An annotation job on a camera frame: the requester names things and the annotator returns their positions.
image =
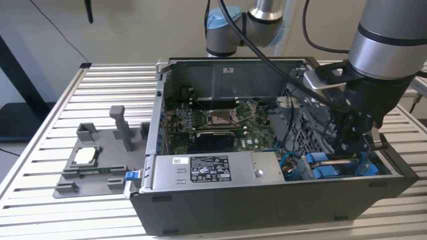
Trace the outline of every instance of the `blue latch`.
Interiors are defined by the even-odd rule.
[[[125,172],[124,180],[136,181],[140,178],[140,175],[141,175],[140,171],[128,171]]]

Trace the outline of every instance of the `open computer tower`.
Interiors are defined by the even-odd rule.
[[[309,57],[272,61],[300,81],[317,65]],[[312,164],[332,152],[331,126],[328,108],[259,59],[172,58],[129,198],[147,234],[347,221],[396,197],[417,176],[391,146],[340,165]]]

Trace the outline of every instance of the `black cable cord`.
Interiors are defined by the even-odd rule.
[[[204,11],[204,38],[208,35],[208,16],[209,16],[211,0],[207,0],[205,11]]]
[[[288,93],[289,98],[292,97],[292,93],[295,92],[296,89],[297,89],[297,87],[293,88],[292,91]]]
[[[416,72],[416,76],[427,79],[427,72],[424,72],[424,71],[417,71],[417,72]]]
[[[199,106],[203,108],[203,110],[205,111],[207,109],[205,109],[205,107],[201,105],[201,103],[193,98],[192,99],[197,104],[199,104]]]
[[[329,52],[329,53],[335,53],[335,54],[348,54],[348,52],[349,52],[348,50],[339,50],[339,49],[332,49],[332,48],[327,48],[327,47],[319,46],[309,40],[308,33],[307,33],[307,8],[308,8],[308,3],[309,3],[309,0],[305,0],[304,8],[301,10],[301,33],[304,34],[304,39],[305,39],[307,43],[315,49],[321,50],[324,52]]]
[[[283,140],[281,140],[281,147],[283,147],[283,149],[284,149],[288,153],[292,152],[292,151],[287,148],[287,140],[288,140],[289,133],[291,133],[291,130],[292,130],[293,117],[295,117],[295,107],[293,107],[293,102],[291,101],[291,116],[289,116],[289,118],[288,118],[287,131],[285,131],[285,134],[284,134]]]
[[[4,150],[4,149],[1,149],[1,148],[0,148],[0,151],[1,151],[1,152],[5,152],[6,154],[12,154],[12,155],[14,155],[14,156],[17,156],[17,157],[21,156],[21,155],[16,154],[14,152],[10,152],[10,151]]]
[[[415,106],[416,106],[416,102],[412,103],[411,109],[408,110],[409,114],[413,112]]]
[[[34,8],[38,10],[38,12],[41,13],[41,15],[44,16],[44,18],[49,21],[49,23],[52,24],[52,26],[56,28],[58,34],[61,35],[61,37],[64,38],[65,42],[69,44],[69,46],[76,50],[76,52],[80,54],[80,56],[84,58],[85,62],[88,63],[88,59],[87,57],[81,54],[81,52],[78,51],[78,49],[74,47],[74,45],[68,41],[65,35],[62,34],[61,30],[58,29],[58,27],[54,25],[54,23],[50,21],[50,19],[48,18],[48,16],[44,14],[44,12],[41,11],[41,9],[38,8],[38,6],[34,4],[33,0],[29,0],[29,2],[32,3],[32,5],[34,6]]]
[[[317,100],[321,104],[327,105],[332,109],[335,109],[339,112],[347,113],[349,111],[348,106],[344,106],[341,104],[337,104],[336,102],[332,102],[323,98],[319,94],[316,94],[311,89],[308,89],[301,82],[299,82],[296,79],[293,79],[268,59],[268,57],[264,55],[264,53],[259,50],[259,48],[253,45],[253,43],[249,41],[247,36],[243,34],[241,30],[239,29],[235,21],[232,20],[232,17],[229,16],[229,13],[227,11],[227,7],[224,4],[224,0],[217,0],[219,8],[221,11],[221,14],[224,15],[224,18],[236,33],[236,35],[240,37],[240,39],[244,41],[248,48],[252,50],[252,52],[256,54],[256,56],[260,58],[260,60],[264,61],[264,63],[268,65],[268,67],[284,78],[285,82],[289,82],[299,90],[307,94],[311,98]]]

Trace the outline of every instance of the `motherboard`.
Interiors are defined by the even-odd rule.
[[[260,101],[192,100],[167,111],[165,117],[169,154],[265,152],[277,148],[265,105]]]

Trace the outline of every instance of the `white wall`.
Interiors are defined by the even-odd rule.
[[[92,0],[93,24],[83,0],[33,0],[68,40],[92,63],[153,63],[168,57],[205,56],[203,17],[205,0]],[[225,0],[247,9],[251,0]],[[311,48],[301,34],[297,0],[284,56],[343,59]],[[308,31],[312,41],[348,49],[364,0],[312,0]],[[84,61],[28,0],[0,0],[0,34],[45,101],[61,95]],[[247,48],[237,56],[252,56]],[[22,100],[0,74],[4,101]]]

